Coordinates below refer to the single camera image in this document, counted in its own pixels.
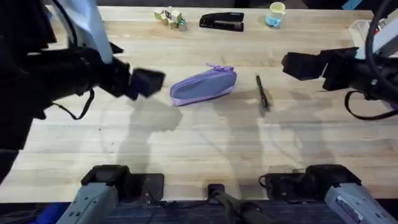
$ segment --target white object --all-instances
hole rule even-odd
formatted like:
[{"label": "white object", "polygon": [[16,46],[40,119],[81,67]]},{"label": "white object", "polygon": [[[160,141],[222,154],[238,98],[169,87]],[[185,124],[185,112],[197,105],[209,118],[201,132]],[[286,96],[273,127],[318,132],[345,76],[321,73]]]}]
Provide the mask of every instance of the white object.
[{"label": "white object", "polygon": [[[363,46],[357,50],[356,59],[364,60],[365,46],[363,40]],[[398,18],[395,18],[387,26],[380,30],[378,34],[374,36],[373,52],[379,53],[382,56],[388,57],[395,54],[398,51]]]},{"label": "white object", "polygon": [[[104,63],[110,64],[113,61],[111,44],[106,36],[104,24],[100,12],[98,11],[95,0],[59,0],[66,13],[68,14],[75,30],[78,42],[77,46],[87,46],[95,49],[101,55]],[[66,28],[70,41],[72,42],[72,32],[66,23],[65,18],[58,8],[52,4],[55,12]]]},{"label": "white object", "polygon": [[172,20],[176,23],[179,23],[182,20],[182,13],[178,10],[172,11]]},{"label": "white object", "polygon": [[286,15],[285,9],[285,4],[281,2],[274,2],[269,6],[268,16],[271,16],[274,19],[282,20],[282,18]]}]

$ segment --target blue cup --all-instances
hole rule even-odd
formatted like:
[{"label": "blue cup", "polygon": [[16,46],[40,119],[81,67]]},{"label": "blue cup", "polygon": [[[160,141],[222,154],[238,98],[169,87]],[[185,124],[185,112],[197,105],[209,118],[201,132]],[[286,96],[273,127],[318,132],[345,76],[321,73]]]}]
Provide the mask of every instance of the blue cup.
[{"label": "blue cup", "polygon": [[266,24],[272,27],[279,27],[280,19],[266,16]]}]

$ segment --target black stapler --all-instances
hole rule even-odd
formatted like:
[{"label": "black stapler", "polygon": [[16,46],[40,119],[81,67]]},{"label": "black stapler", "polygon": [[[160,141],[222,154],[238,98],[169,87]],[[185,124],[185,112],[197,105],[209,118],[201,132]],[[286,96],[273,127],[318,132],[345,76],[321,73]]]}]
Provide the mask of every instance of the black stapler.
[{"label": "black stapler", "polygon": [[243,32],[242,12],[220,12],[203,15],[199,26],[210,29],[221,29]]}]

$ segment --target purple pencil case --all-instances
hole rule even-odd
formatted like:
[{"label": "purple pencil case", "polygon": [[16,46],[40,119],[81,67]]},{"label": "purple pencil case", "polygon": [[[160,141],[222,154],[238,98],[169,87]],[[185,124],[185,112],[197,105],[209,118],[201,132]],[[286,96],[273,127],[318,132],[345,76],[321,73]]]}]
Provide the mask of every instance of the purple pencil case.
[{"label": "purple pencil case", "polygon": [[231,93],[236,72],[230,66],[207,64],[212,69],[174,84],[170,96],[175,106],[209,100]]}]

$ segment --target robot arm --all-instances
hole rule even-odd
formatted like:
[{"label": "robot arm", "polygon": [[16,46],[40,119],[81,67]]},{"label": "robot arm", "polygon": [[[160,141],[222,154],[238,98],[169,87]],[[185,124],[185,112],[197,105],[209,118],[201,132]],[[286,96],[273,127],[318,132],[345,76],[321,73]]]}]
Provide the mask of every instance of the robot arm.
[{"label": "robot arm", "polygon": [[327,91],[355,89],[346,95],[345,106],[356,118],[377,120],[397,115],[398,110],[394,110],[365,117],[354,114],[349,108],[353,92],[362,93],[366,100],[384,100],[398,105],[398,58],[388,57],[398,50],[398,19],[375,34],[381,14],[390,1],[384,0],[374,16],[364,47],[322,50],[319,55],[289,52],[282,61],[284,72],[299,80],[323,77],[323,89]]},{"label": "robot arm", "polygon": [[53,0],[52,5],[71,43],[95,49],[105,64],[112,63],[111,45],[95,0]]},{"label": "robot arm", "polygon": [[45,119],[54,101],[90,92],[81,116],[73,116],[80,119],[96,86],[132,100],[162,88],[163,73],[137,68],[131,74],[129,64],[114,57],[118,48],[109,43],[95,0],[54,4],[69,33],[67,49],[48,49],[56,39],[41,0],[0,2],[0,164],[9,164],[0,167],[0,183],[24,148],[33,119]]}]

